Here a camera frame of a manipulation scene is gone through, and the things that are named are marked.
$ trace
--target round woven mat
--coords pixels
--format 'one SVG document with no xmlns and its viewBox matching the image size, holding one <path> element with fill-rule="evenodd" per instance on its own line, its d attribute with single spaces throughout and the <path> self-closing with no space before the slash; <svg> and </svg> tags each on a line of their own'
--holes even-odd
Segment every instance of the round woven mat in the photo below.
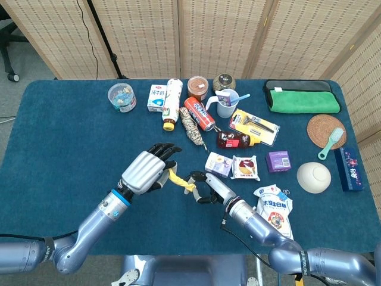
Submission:
<svg viewBox="0 0 381 286">
<path fill-rule="evenodd" d="M 331 135 L 334 128 L 340 127 L 344 130 L 339 142 L 332 146 L 331 150 L 340 148 L 346 142 L 346 130 L 338 119 L 331 115 L 319 114 L 311 118 L 307 125 L 307 133 L 313 143 L 320 148 L 324 148 L 328 143 L 329 135 Z"/>
</svg>

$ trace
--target robotic hand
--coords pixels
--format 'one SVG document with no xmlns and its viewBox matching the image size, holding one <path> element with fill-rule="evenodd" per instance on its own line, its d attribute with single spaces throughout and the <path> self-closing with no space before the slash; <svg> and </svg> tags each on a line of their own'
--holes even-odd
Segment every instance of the robotic hand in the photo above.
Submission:
<svg viewBox="0 0 381 286">
<path fill-rule="evenodd" d="M 166 160 L 180 151 L 173 144 L 156 144 L 141 152 L 123 172 L 117 187 L 81 223 L 77 239 L 67 236 L 0 244 L 0 273 L 32 271 L 47 260 L 62 274 L 77 271 L 93 245 L 130 206 L 132 197 L 162 188 L 168 169 L 176 172 L 177 163 Z"/>
<path fill-rule="evenodd" d="M 275 271 L 282 274 L 320 275 L 355 285 L 381 286 L 381 243 L 374 252 L 377 270 L 359 254 L 328 248 L 303 250 L 296 241 L 284 237 L 273 228 L 216 176 L 199 171 L 191 172 L 188 183 L 195 182 L 205 182 L 210 186 L 209 197 L 201 197 L 197 189 L 193 190 L 198 203 L 223 204 L 226 214 L 237 221 L 250 236 L 261 245 L 272 247 L 268 261 Z"/>
</svg>

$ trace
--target white ceramic bowl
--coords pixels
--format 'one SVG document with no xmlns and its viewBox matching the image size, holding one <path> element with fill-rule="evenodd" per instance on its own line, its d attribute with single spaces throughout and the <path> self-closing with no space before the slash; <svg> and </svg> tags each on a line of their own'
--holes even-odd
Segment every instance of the white ceramic bowl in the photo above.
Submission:
<svg viewBox="0 0 381 286">
<path fill-rule="evenodd" d="M 319 194 L 331 183 L 331 174 L 326 166 L 317 162 L 305 163 L 296 174 L 300 186 L 312 194 Z"/>
</svg>

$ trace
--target blue ring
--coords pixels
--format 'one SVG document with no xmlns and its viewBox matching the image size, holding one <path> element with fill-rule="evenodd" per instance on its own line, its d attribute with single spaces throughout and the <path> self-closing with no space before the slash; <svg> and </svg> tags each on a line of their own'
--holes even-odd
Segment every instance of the blue ring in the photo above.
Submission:
<svg viewBox="0 0 381 286">
<path fill-rule="evenodd" d="M 112 189 L 111 192 L 119 199 L 121 200 L 127 207 L 131 206 L 131 204 L 123 198 L 121 194 L 119 194 L 115 189 Z"/>
</svg>

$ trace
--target table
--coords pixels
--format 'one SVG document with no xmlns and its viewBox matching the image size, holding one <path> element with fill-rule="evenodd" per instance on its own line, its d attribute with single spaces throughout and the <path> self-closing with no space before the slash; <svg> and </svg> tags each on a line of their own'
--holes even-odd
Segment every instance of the table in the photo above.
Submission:
<svg viewBox="0 0 381 286">
<path fill-rule="evenodd" d="M 107 91 L 115 83 L 127 82 L 138 104 L 127 114 L 118 113 L 108 101 Z M 31 83 L 23 96 L 4 162 L 0 170 L 2 207 L 1 233 L 59 235 L 78 227 L 81 221 L 115 187 L 121 173 L 142 151 L 157 142 L 173 142 L 183 148 L 173 156 L 178 174 L 185 177 L 203 170 L 208 154 L 194 145 L 177 122 L 174 132 L 163 130 L 160 113 L 147 110 L 151 84 L 167 80 L 40 80 Z M 182 102 L 186 98 L 184 80 Z M 381 226 L 362 162 L 365 190 L 343 192 L 333 153 L 323 162 L 332 174 L 330 187 L 319 195 L 301 189 L 298 167 L 318 161 L 320 151 L 307 136 L 312 114 L 271 113 L 266 105 L 265 80 L 237 80 L 239 94 L 251 97 L 238 108 L 280 125 L 274 147 L 263 144 L 248 149 L 216 147 L 216 133 L 203 132 L 209 149 L 227 157 L 255 154 L 260 182 L 222 179 L 253 206 L 253 190 L 277 184 L 293 199 L 290 214 L 293 235 L 304 248 L 328 247 L 346 251 L 373 251 L 381 241 Z M 339 85 L 329 82 L 342 111 L 335 116 L 346 126 L 347 146 L 358 148 Z M 228 130 L 228 119 L 220 119 L 216 106 L 211 115 Z M 292 169 L 268 173 L 265 156 L 288 150 Z M 207 192 L 207 187 L 200 192 Z M 231 254 L 248 253 L 235 238 L 221 231 L 221 205 L 199 205 L 193 197 L 168 182 L 164 189 L 135 197 L 130 209 L 94 246 L 92 254 Z M 247 233 L 233 221 L 228 226 L 246 241 Z M 251 241 L 260 253 L 268 249 Z"/>
</svg>

